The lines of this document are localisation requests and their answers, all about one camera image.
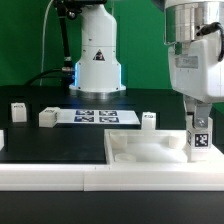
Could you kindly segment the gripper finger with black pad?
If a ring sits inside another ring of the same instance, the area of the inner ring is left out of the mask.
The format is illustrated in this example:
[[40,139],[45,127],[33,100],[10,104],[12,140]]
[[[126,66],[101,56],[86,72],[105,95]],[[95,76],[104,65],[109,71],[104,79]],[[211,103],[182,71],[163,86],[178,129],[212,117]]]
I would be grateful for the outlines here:
[[204,103],[201,101],[196,101],[194,106],[194,122],[195,128],[207,128],[208,118],[211,112],[212,105],[210,103]]
[[187,115],[194,115],[194,108],[195,108],[194,99],[190,96],[184,95],[183,103],[184,103],[185,113]]

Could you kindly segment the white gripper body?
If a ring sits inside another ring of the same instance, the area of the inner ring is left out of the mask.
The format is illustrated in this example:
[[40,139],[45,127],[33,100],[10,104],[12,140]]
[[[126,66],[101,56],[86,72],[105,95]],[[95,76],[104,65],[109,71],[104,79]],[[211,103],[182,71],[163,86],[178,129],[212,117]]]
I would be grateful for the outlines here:
[[224,59],[219,62],[221,38],[218,32],[191,42],[176,55],[168,48],[172,88],[205,103],[224,102]]

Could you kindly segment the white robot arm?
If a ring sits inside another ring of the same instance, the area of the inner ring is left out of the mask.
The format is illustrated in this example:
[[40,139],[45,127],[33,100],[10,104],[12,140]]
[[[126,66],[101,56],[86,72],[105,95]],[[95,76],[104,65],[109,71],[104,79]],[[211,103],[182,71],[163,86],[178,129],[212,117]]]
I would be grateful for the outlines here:
[[[211,105],[224,102],[224,0],[152,2],[165,16],[172,88],[184,96],[193,126],[205,128]],[[85,4],[82,19],[82,54],[70,89],[87,97],[124,91],[116,20],[102,4]]]

